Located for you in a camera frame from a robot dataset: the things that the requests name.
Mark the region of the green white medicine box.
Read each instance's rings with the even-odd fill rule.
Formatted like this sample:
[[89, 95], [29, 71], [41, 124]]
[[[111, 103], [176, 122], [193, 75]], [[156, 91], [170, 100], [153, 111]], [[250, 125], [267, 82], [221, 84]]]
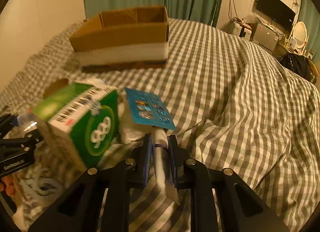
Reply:
[[98, 167], [118, 133], [118, 89], [99, 79], [60, 79], [33, 108], [49, 147], [80, 171]]

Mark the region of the white storage cabinet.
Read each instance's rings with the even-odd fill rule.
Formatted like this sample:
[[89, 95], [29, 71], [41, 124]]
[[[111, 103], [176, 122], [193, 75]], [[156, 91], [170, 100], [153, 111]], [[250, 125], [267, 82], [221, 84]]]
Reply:
[[245, 40], [250, 40], [252, 28], [249, 26], [249, 24], [233, 20], [230, 24], [229, 33]]

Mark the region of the black bag on chair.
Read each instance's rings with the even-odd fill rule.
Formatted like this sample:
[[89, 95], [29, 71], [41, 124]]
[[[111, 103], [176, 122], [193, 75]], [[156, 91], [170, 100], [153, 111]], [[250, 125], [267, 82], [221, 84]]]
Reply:
[[287, 52], [280, 58], [279, 62], [283, 67], [291, 70], [307, 81], [313, 84], [316, 83], [316, 77], [311, 71], [310, 62], [304, 56]]

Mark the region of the black wall television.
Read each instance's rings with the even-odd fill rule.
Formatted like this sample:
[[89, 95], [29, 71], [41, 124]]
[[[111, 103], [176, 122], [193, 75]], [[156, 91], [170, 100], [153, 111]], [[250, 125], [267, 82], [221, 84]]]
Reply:
[[256, 9], [270, 17], [285, 30], [291, 30], [296, 14], [281, 0], [258, 0]]

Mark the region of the white tube with purple band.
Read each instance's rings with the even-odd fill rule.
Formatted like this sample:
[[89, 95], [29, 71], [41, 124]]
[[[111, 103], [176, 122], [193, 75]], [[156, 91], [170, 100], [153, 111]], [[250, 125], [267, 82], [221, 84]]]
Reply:
[[180, 205], [178, 192], [172, 180], [169, 143], [165, 130], [160, 127], [152, 127], [151, 137], [153, 143], [153, 166], [155, 169], [157, 186], [173, 202]]

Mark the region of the open cardboard box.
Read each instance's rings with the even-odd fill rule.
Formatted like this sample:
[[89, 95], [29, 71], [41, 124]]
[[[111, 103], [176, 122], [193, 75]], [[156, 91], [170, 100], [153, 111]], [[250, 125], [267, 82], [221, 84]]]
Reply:
[[165, 6], [102, 11], [70, 37], [76, 59], [86, 70], [164, 67], [169, 55]]

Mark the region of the silver mini fridge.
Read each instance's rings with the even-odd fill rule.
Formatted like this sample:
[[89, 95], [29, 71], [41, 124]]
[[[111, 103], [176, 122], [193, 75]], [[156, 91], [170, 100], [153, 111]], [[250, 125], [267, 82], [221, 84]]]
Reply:
[[251, 40], [269, 51], [274, 51], [278, 42], [278, 34], [262, 23], [256, 23], [253, 28]]

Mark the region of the grey checked bed cover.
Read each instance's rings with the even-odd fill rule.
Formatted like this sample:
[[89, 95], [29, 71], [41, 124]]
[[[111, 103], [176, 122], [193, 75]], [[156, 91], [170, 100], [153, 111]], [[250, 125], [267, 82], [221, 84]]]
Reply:
[[[208, 168], [233, 169], [290, 231], [319, 203], [319, 91], [255, 44], [205, 24], [169, 19], [164, 69], [82, 73], [73, 24], [31, 56], [1, 91], [3, 113], [35, 107], [55, 80], [97, 77], [155, 93], [176, 125], [178, 144]], [[190, 193], [175, 204], [157, 188], [132, 191], [129, 231], [190, 231]]]

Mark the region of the blue blister card pack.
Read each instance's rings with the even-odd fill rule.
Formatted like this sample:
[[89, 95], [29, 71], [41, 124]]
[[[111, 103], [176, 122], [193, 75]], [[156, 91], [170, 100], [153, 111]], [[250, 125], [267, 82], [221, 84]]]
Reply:
[[134, 123], [176, 130], [172, 117], [161, 98], [154, 93], [125, 88]]

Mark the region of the white oval vanity mirror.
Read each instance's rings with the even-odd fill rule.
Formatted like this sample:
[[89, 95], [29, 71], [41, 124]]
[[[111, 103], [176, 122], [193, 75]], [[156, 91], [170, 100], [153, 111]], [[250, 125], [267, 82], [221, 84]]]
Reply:
[[305, 48], [308, 44], [309, 36], [304, 22], [299, 21], [292, 29], [290, 43], [293, 51], [299, 55], [305, 54]]

